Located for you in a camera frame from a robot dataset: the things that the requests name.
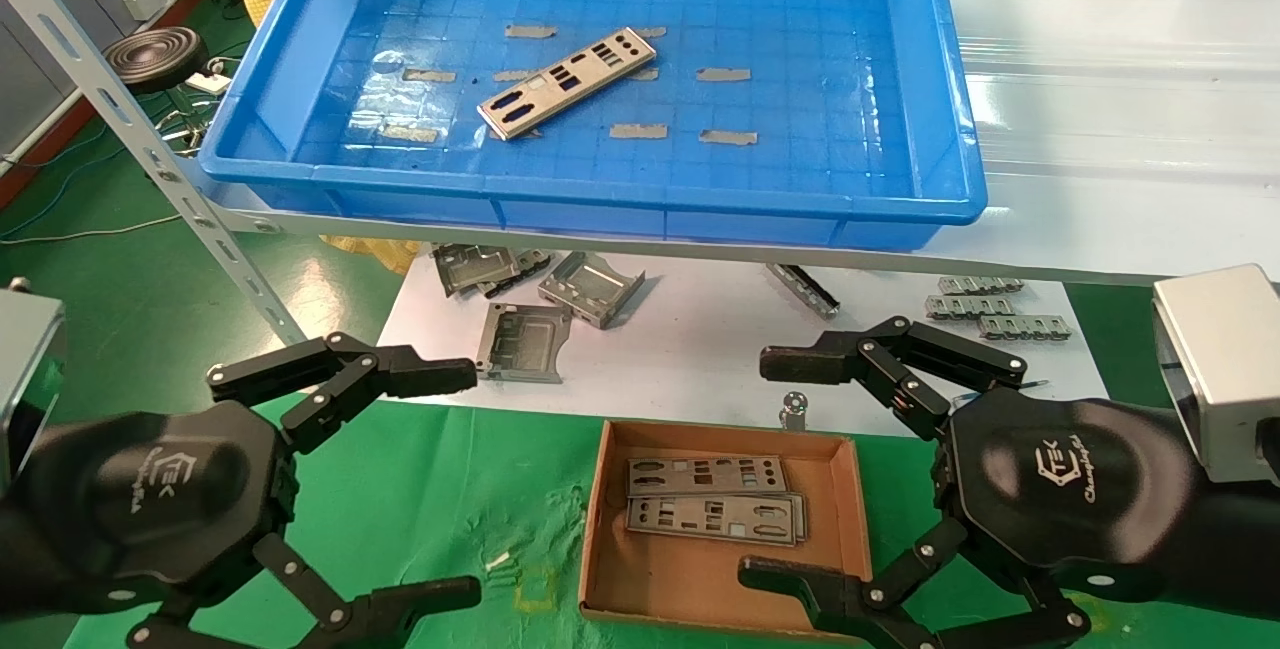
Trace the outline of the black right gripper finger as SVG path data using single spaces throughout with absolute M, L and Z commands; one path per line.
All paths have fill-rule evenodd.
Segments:
M 768 346 L 759 356 L 760 376 L 771 383 L 863 387 L 924 442 L 945 437 L 951 405 L 922 374 L 986 393 L 1019 389 L 1025 371 L 1024 358 L 902 316 L 860 332 L 823 332 L 812 346 Z
M 872 580 L 818 565 L 745 556 L 739 582 L 797 599 L 813 629 L 873 648 L 1069 648 L 1092 629 L 1088 614 L 1044 575 L 1014 579 L 1029 608 L 977 623 L 928 630 L 905 603 L 948 563 L 974 548 L 970 529 L 945 518 Z

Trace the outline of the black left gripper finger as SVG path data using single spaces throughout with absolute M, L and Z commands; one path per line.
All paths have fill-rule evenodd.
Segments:
M 479 579 L 458 576 L 379 588 L 344 600 L 278 534 L 260 539 L 252 556 L 315 618 L 297 648 L 403 648 L 420 620 L 472 608 L 483 598 Z M 247 648 L 246 643 L 192 630 L 196 611 L 192 600 L 164 602 L 131 630 L 128 646 Z
M 291 452 L 308 454 L 381 397 L 443 397 L 477 385 L 472 358 L 421 358 L 411 346 L 369 346 L 333 333 L 273 349 L 233 365 L 210 367 L 214 399 L 256 407 L 294 390 L 307 399 L 280 417 Z

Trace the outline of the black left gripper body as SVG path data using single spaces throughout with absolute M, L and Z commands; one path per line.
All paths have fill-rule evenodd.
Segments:
M 47 428 L 3 495 L 3 618 L 224 602 L 298 490 L 280 431 L 233 399 Z

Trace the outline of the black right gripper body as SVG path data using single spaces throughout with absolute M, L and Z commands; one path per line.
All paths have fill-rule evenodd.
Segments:
M 934 474 L 1002 589 L 1277 618 L 1277 488 L 1212 483 L 1169 410 L 992 390 L 950 416 Z

